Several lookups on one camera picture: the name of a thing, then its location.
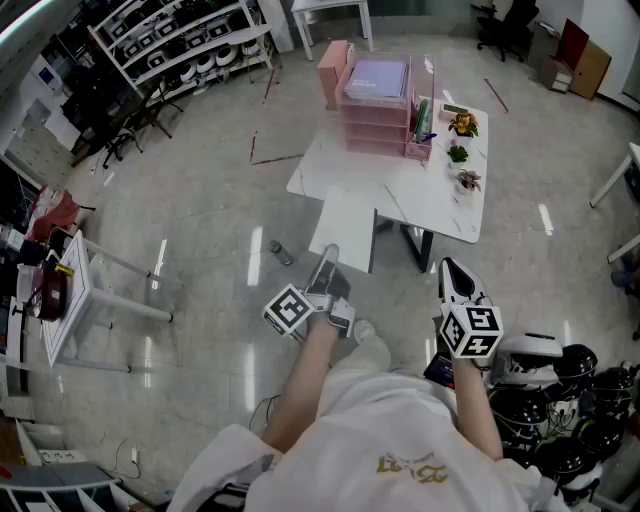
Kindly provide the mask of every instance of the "office chair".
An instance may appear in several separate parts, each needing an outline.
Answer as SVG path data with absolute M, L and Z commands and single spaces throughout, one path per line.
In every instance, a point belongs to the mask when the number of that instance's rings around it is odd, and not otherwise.
M 526 44 L 531 40 L 531 31 L 527 25 L 531 23 L 540 12 L 536 7 L 535 0 L 514 0 L 511 9 L 504 17 L 504 21 L 491 18 L 478 18 L 478 23 L 489 32 L 488 40 L 478 43 L 478 50 L 482 50 L 483 46 L 495 46 L 500 50 L 502 62 L 506 60 L 505 52 L 513 53 L 520 62 L 524 62 L 524 58 L 516 52 L 512 45 Z

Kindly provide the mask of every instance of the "pink drawer organizer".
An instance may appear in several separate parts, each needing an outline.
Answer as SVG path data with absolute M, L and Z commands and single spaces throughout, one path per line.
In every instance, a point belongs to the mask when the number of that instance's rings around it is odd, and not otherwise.
M 403 60 L 409 74 L 404 101 L 355 100 L 344 93 L 351 73 L 360 59 Z M 347 65 L 336 85 L 335 98 L 342 122 L 345 145 L 349 151 L 391 156 L 405 156 L 428 160 L 431 141 L 418 144 L 412 141 L 422 98 L 429 102 L 429 131 L 433 126 L 434 80 L 433 65 L 424 55 L 355 52 L 349 45 Z

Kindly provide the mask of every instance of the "pen holder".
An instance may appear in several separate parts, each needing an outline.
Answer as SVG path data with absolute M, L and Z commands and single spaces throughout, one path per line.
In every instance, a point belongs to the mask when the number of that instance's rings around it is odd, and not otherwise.
M 413 142 L 413 134 L 409 134 L 409 140 L 405 148 L 404 156 L 407 158 L 415 158 L 416 160 L 429 160 L 431 156 L 431 140 L 428 140 L 424 144 L 418 144 Z

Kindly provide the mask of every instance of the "metal shelf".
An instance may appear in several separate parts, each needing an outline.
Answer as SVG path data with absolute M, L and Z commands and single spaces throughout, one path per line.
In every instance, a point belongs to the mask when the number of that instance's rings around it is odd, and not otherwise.
M 234 71 L 238 71 L 239 69 L 244 69 L 249 66 L 253 66 L 254 64 L 261 64 L 262 62 L 266 62 L 268 58 L 269 58 L 269 55 L 264 55 L 264 52 L 260 51 L 259 55 L 252 55 L 251 57 L 243 58 L 238 62 L 236 62 L 236 64 L 234 64 L 229 68 L 229 72 L 232 73 Z M 205 82 L 208 82 L 209 80 L 213 80 L 214 78 L 222 76 L 223 72 L 224 72 L 223 70 L 217 70 L 217 71 L 213 71 L 212 73 L 209 73 L 209 75 L 207 75 L 207 77 L 205 78 Z M 197 86 L 198 86 L 197 82 L 193 80 L 187 84 L 181 85 L 180 87 L 178 87 L 173 91 L 169 91 L 164 95 L 164 98 L 165 100 L 168 100 L 190 89 L 194 89 Z M 149 102 L 149 106 L 153 105 L 158 101 L 160 101 L 160 98 L 156 100 L 152 100 L 151 102 Z
M 169 9 L 171 9 L 171 7 L 173 7 L 174 5 L 180 3 L 180 1 L 181 0 L 173 0 L 173 2 L 171 2 L 170 4 L 163 5 L 160 9 L 158 9 L 156 12 L 154 12 L 151 16 L 147 16 L 145 19 L 143 19 L 136 26 L 134 26 L 133 28 L 130 28 L 127 32 L 122 34 L 118 39 L 115 40 L 115 42 L 111 46 L 109 46 L 108 50 L 109 51 L 113 50 L 116 46 L 118 46 L 127 37 L 129 37 L 131 34 L 136 32 L 141 26 L 143 26 L 144 24 L 146 24 L 148 21 L 152 20 L 153 18 L 157 18 L 163 12 L 168 11 Z
M 133 57 L 131 57 L 127 61 L 127 63 L 124 66 L 122 66 L 122 69 L 127 69 L 129 66 L 131 66 L 131 64 L 137 62 L 139 59 L 141 59 L 145 55 L 148 55 L 153 50 L 159 48 L 163 44 L 168 43 L 174 37 L 178 37 L 179 35 L 184 34 L 185 32 L 191 30 L 192 28 L 197 27 L 198 25 L 202 25 L 203 23 L 206 23 L 209 20 L 212 20 L 212 19 L 217 18 L 219 16 L 223 16 L 228 12 L 236 11 L 236 10 L 238 10 L 240 8 L 241 8 L 240 2 L 236 2 L 235 4 L 227 5 L 226 7 L 223 7 L 222 9 L 220 9 L 219 11 L 214 12 L 213 14 L 209 14 L 209 15 L 205 16 L 204 18 L 200 18 L 199 20 L 193 21 L 193 22 L 189 23 L 188 25 L 185 25 L 184 27 L 179 28 L 178 30 L 176 30 L 174 32 L 171 32 L 169 35 L 163 37 L 162 39 L 157 40 L 152 45 L 147 46 L 140 53 L 138 53 L 138 54 L 134 55 Z
M 225 36 L 218 37 L 213 41 L 197 46 L 196 48 L 193 48 L 192 50 L 186 53 L 183 53 L 182 55 L 179 55 L 175 59 L 171 59 L 170 61 L 167 61 L 164 64 L 147 71 L 146 73 L 140 75 L 140 77 L 135 81 L 135 84 L 140 85 L 141 83 L 146 82 L 150 78 L 153 78 L 154 76 L 162 73 L 163 71 L 166 71 L 167 69 L 172 68 L 176 64 L 180 64 L 181 62 L 197 57 L 201 53 L 205 53 L 205 52 L 208 52 L 209 50 L 213 50 L 218 46 L 222 46 L 225 44 L 246 43 L 251 39 L 257 39 L 261 35 L 266 34 L 267 32 L 269 32 L 269 30 L 271 30 L 271 25 L 264 24 L 264 25 L 258 25 L 256 27 L 243 28 L 242 30 L 237 30 Z
M 231 5 L 227 5 L 225 7 L 223 7 L 222 9 L 218 10 L 215 13 L 209 14 L 207 16 L 204 16 L 202 18 L 200 18 L 199 20 L 193 21 L 191 23 L 189 23 L 188 25 L 186 25 L 185 27 L 181 27 L 178 30 L 176 30 L 175 32 L 168 34 L 167 36 L 163 37 L 162 39 L 155 41 L 152 45 L 148 46 L 147 48 L 143 49 L 142 52 L 138 53 L 138 55 L 133 56 L 131 59 L 129 59 L 124 65 L 120 64 L 115 56 L 113 55 L 113 48 L 115 48 L 119 43 L 121 43 L 124 39 L 126 39 L 129 35 L 131 35 L 133 32 L 135 32 L 136 30 L 138 30 L 142 25 L 144 25 L 145 23 L 148 23 L 152 18 L 157 17 L 160 13 L 162 12 L 166 12 L 166 10 L 172 8 L 173 6 L 175 6 L 175 4 L 178 3 L 179 0 L 173 0 L 171 1 L 169 4 L 163 6 L 161 9 L 159 9 L 158 11 L 156 11 L 155 13 L 153 13 L 151 16 L 148 16 L 145 20 L 143 20 L 142 22 L 138 23 L 135 27 L 133 27 L 132 29 L 130 29 L 129 31 L 127 31 L 127 33 L 125 33 L 124 35 L 122 35 L 121 37 L 119 37 L 113 44 L 111 44 L 110 46 L 107 46 L 107 44 L 105 43 L 105 41 L 103 40 L 102 36 L 99 33 L 99 30 L 104 27 L 105 24 L 107 24 L 109 22 L 109 20 L 115 18 L 119 13 L 122 13 L 123 11 L 129 12 L 129 11 L 133 11 L 135 9 L 139 9 L 141 7 L 141 3 L 140 0 L 125 0 L 125 2 L 120 5 L 120 7 L 118 7 L 115 11 L 113 11 L 111 14 L 109 14 L 109 16 L 107 16 L 104 20 L 102 20 L 102 22 L 100 24 L 98 24 L 96 27 L 89 27 L 89 33 L 93 36 L 93 38 L 96 40 L 96 42 L 98 43 L 98 45 L 100 46 L 100 48 L 102 49 L 103 52 L 105 52 L 105 54 L 107 55 L 107 57 L 109 58 L 109 60 L 111 61 L 111 63 L 113 64 L 113 66 L 120 72 L 120 74 L 122 75 L 122 77 L 127 81 L 127 83 L 131 86 L 131 88 L 136 91 L 136 93 L 138 93 L 138 95 L 142 98 L 144 97 L 142 91 L 140 90 L 140 88 L 138 87 L 140 84 L 142 84 L 143 82 L 149 80 L 150 78 L 166 71 L 167 69 L 180 64 L 181 62 L 184 62 L 186 60 L 192 59 L 193 57 L 196 57 L 198 55 L 200 55 L 201 53 L 210 51 L 214 48 L 217 48 L 218 46 L 222 46 L 224 44 L 242 44 L 245 43 L 251 39 L 257 39 L 260 36 L 266 34 L 267 32 L 269 32 L 271 30 L 271 25 L 258 25 L 256 26 L 256 22 L 254 21 L 251 12 L 249 11 L 249 8 L 247 7 L 247 0 L 237 0 L 235 3 L 231 4 Z M 127 73 L 127 71 L 125 70 L 125 68 L 128 68 L 129 66 L 131 66 L 133 63 L 137 62 L 139 59 L 143 58 L 145 55 L 150 54 L 152 51 L 157 50 L 158 48 L 160 48 L 162 45 L 164 45 L 165 43 L 167 43 L 168 41 L 170 41 L 171 39 L 178 37 L 179 35 L 187 32 L 188 30 L 197 27 L 198 25 L 201 25 L 202 23 L 205 23 L 213 18 L 222 16 L 228 12 L 234 11 L 236 9 L 242 9 L 244 12 L 245 17 L 247 18 L 247 23 L 249 24 L 249 27 L 246 29 L 242 29 L 242 30 L 238 30 L 235 32 L 231 32 L 230 34 L 226 34 L 222 37 L 218 37 L 216 39 L 214 39 L 213 41 L 209 41 L 203 45 L 198 46 L 197 48 L 193 48 L 189 51 L 187 51 L 186 53 L 183 53 L 182 55 L 179 55 L 178 57 L 171 59 L 170 61 L 162 64 L 161 66 L 158 66 L 157 68 L 151 69 L 149 71 L 147 71 L 146 73 L 143 73 L 140 77 L 138 77 L 137 80 L 134 80 L 133 78 L 131 78 L 131 76 L 129 75 L 129 73 Z M 264 56 L 265 60 L 263 62 L 265 62 L 267 64 L 267 67 L 269 69 L 272 69 L 272 64 L 271 64 L 271 58 L 270 55 L 267 53 Z

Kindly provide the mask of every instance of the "tiled floor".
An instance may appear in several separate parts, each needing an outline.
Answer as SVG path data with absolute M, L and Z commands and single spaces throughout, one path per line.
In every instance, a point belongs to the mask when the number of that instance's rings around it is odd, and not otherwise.
M 436 236 L 433 261 L 452 256 L 477 272 L 512 333 L 535 330 L 584 343 L 603 365 L 639 362 L 640 345 L 631 341 L 638 306 L 610 284 L 606 261 L 640 229 L 635 208 L 622 183 L 597 209 L 588 202 L 627 143 L 638 141 L 638 121 L 599 99 L 550 92 L 530 78 L 526 65 L 478 52 L 473 40 L 379 37 L 376 44 L 428 52 L 454 100 L 489 114 L 480 241 Z M 70 446 L 106 468 L 113 468 L 115 449 L 127 438 L 118 470 L 134 473 L 129 453 L 137 445 L 142 478 L 129 483 L 149 497 L 175 489 L 220 428 L 246 425 L 255 404 L 283 384 L 298 351 L 259 313 L 286 283 L 306 281 L 317 259 L 306 248 L 321 204 L 285 191 L 298 159 L 252 165 L 250 158 L 254 135 L 253 162 L 304 153 L 323 101 L 317 61 L 298 51 L 282 62 L 266 100 L 263 71 L 252 74 L 254 84 L 240 75 L 181 99 L 184 114 L 171 108 L 163 114 L 173 140 L 149 129 L 144 154 L 130 148 L 122 163 L 93 175 L 89 162 L 68 184 L 78 201 L 98 207 L 86 223 L 87 238 L 150 268 L 166 240 L 160 272 L 181 284 L 145 288 L 143 279 L 113 268 L 117 291 L 172 309 L 174 322 L 115 313 L 114 329 L 95 327 L 82 354 L 128 361 L 133 372 L 56 367 L 32 373 L 36 416 L 62 425 Z M 294 265 L 285 268 L 265 252 L 273 238 L 294 254 Z M 255 286 L 247 285 L 250 262 L 260 269 Z M 372 275 L 345 273 L 359 316 L 388 341 L 392 364 L 424 369 L 430 319 L 438 313 L 436 275 L 417 272 L 399 233 L 378 237 Z M 31 330 L 28 360 L 44 363 L 38 329 Z

